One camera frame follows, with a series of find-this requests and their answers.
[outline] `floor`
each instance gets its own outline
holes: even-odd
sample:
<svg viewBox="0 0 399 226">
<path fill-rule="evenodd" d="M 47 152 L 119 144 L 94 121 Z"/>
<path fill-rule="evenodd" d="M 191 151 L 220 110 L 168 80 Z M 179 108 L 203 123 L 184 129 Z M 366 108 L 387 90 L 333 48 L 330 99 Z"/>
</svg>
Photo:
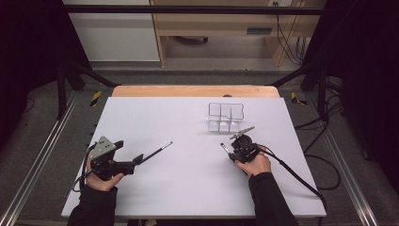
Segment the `floor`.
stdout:
<svg viewBox="0 0 399 226">
<path fill-rule="evenodd" d="M 122 84 L 266 85 L 298 66 L 286 59 L 281 67 L 274 67 L 262 38 L 210 37 L 206 43 L 172 39 L 165 67 L 154 62 L 94 62 L 93 67 L 104 77 Z M 317 117 L 314 110 L 317 90 L 302 92 L 298 86 L 302 78 L 279 88 L 294 125 Z M 84 76 L 84 79 L 87 83 L 84 91 L 68 90 L 74 108 L 68 112 L 66 124 L 61 127 L 57 127 L 56 121 L 56 84 L 48 84 L 29 94 L 28 107 L 32 108 L 22 115 L 13 136 L 0 153 L 0 181 L 7 182 L 1 184 L 1 225 L 66 225 L 66 219 L 60 216 L 66 201 L 64 195 L 71 187 L 91 141 L 106 97 L 112 92 L 91 78 Z M 89 106 L 98 90 L 103 92 L 99 102 Z M 292 93 L 299 102 L 292 101 Z M 327 96 L 331 97 L 330 106 L 340 102 L 331 91 Z M 398 195 L 378 164 L 363 159 L 361 144 L 350 121 L 345 118 L 344 110 L 336 110 L 329 119 L 327 130 L 309 149 L 310 154 L 323 156 L 335 165 L 343 177 L 336 189 L 323 191 L 328 203 L 323 225 L 399 225 Z M 319 122 L 306 130 L 297 130 L 304 150 L 320 134 L 323 125 Z M 55 143 L 46 146 L 46 139 L 54 130 L 59 130 L 58 136 L 51 137 Z M 44 161 L 36 161 L 38 156 Z M 329 165 L 314 158 L 308 158 L 308 163 L 318 186 L 332 186 L 337 182 Z M 36 176 L 26 178 L 35 172 Z M 15 204 L 16 197 L 22 198 L 22 205 Z M 14 211 L 14 218 L 4 218 L 10 209 Z M 316 221 L 301 219 L 299 223 L 316 225 Z M 118 223 L 126 225 L 126 220 L 119 219 Z"/>
</svg>

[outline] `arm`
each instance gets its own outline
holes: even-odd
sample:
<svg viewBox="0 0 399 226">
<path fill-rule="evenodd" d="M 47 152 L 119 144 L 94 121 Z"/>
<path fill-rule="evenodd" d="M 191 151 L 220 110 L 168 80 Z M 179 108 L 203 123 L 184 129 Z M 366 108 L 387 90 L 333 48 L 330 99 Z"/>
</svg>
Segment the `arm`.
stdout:
<svg viewBox="0 0 399 226">
<path fill-rule="evenodd" d="M 235 164 L 251 175 L 248 183 L 255 203 L 257 226 L 297 225 L 271 173 L 270 161 L 264 154 L 258 154 L 250 163 L 236 161 Z"/>
<path fill-rule="evenodd" d="M 118 193 L 115 185 L 122 177 L 123 173 L 120 173 L 109 181 L 103 181 L 94 173 L 89 174 L 80 202 L 71 212 L 68 226 L 113 226 Z"/>
</svg>

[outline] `hand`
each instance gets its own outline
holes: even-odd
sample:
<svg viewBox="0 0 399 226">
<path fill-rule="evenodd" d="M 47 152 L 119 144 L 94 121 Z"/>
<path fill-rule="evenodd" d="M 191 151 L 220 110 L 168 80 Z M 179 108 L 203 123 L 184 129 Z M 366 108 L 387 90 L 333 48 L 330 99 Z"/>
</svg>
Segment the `hand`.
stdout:
<svg viewBox="0 0 399 226">
<path fill-rule="evenodd" d="M 261 172 L 271 172 L 271 163 L 269 159 L 263 154 L 258 153 L 256 157 L 249 163 L 243 164 L 240 161 L 235 161 L 235 165 L 243 170 L 247 175 L 258 175 Z"/>
<path fill-rule="evenodd" d="M 90 170 L 90 160 L 88 160 L 87 162 L 87 168 L 88 170 Z M 88 186 L 90 186 L 93 189 L 100 191 L 109 191 L 123 178 L 123 176 L 124 174 L 120 173 L 114 176 L 109 181 L 103 181 L 94 172 L 92 172 L 86 177 L 86 183 Z"/>
</svg>

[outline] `white table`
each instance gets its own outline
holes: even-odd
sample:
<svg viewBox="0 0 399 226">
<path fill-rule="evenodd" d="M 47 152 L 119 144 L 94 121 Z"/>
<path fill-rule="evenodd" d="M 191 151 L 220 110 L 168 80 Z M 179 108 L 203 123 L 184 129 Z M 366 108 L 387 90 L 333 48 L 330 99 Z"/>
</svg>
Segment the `white table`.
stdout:
<svg viewBox="0 0 399 226">
<path fill-rule="evenodd" d="M 208 132 L 208 104 L 243 104 L 242 128 L 253 142 L 269 147 L 299 176 L 315 187 L 288 110 L 281 98 L 111 97 L 93 140 L 124 140 L 117 161 L 144 157 L 173 141 L 136 167 L 118 184 L 116 215 L 123 218 L 253 218 L 247 176 L 220 147 L 232 151 L 230 134 Z M 272 170 L 297 218 L 323 217 L 321 201 L 274 159 Z M 63 217 L 79 202 L 71 192 Z"/>
</svg>

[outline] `gray floor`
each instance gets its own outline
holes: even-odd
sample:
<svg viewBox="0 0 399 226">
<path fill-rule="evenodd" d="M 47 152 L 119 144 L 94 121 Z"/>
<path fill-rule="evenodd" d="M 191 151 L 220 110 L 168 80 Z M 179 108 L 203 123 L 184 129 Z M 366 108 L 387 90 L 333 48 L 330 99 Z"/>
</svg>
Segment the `gray floor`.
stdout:
<svg viewBox="0 0 399 226">
<path fill-rule="evenodd" d="M 138 67 L 125 64 L 123 69 L 119 68 L 116 71 L 116 64 L 108 64 L 106 67 L 100 65 L 98 72 L 122 84 L 264 85 L 276 81 L 297 67 L 287 61 L 277 69 L 270 66 L 270 56 L 264 51 L 259 51 L 260 48 L 264 48 L 261 40 L 210 38 L 206 44 L 172 40 L 170 45 L 174 48 L 169 47 L 173 51 L 168 52 L 167 65 L 164 68 L 153 64 L 141 64 Z M 105 88 L 90 78 L 84 78 L 87 82 L 85 91 L 78 93 L 76 106 L 19 213 L 20 225 L 45 225 L 43 221 L 52 221 L 51 225 L 56 225 L 55 222 L 66 221 L 60 216 L 66 201 L 64 194 L 70 188 L 87 144 L 91 141 L 90 134 L 95 131 L 106 97 L 112 92 L 112 89 Z M 310 103 L 316 97 L 315 91 L 300 92 L 300 79 L 299 77 L 279 89 L 280 95 L 286 100 L 293 124 L 311 121 L 316 117 L 311 105 L 291 102 L 292 91 L 299 100 Z M 97 90 L 102 90 L 103 94 L 98 104 L 89 106 Z M 32 91 L 29 98 L 35 101 L 35 105 L 23 114 L 10 141 L 0 153 L 1 213 L 4 213 L 12 202 L 56 123 L 55 83 Z M 328 132 L 333 135 L 344 160 L 352 170 L 378 225 L 399 225 L 398 195 L 389 185 L 378 164 L 362 158 L 361 145 L 349 121 L 340 113 L 331 116 Z M 305 149 L 320 131 L 320 128 L 297 131 L 301 146 Z M 331 149 L 326 144 L 326 137 L 321 137 L 309 153 L 334 162 Z M 330 167 L 314 159 L 308 159 L 308 163 L 316 184 L 334 184 L 336 177 Z M 323 194 L 328 204 L 324 225 L 367 225 L 361 222 L 347 185 L 342 183 L 337 189 L 323 191 Z M 23 224 L 27 220 L 39 220 L 40 223 L 35 221 L 34 224 Z M 301 225 L 316 225 L 315 219 L 301 219 L 299 222 Z"/>
</svg>

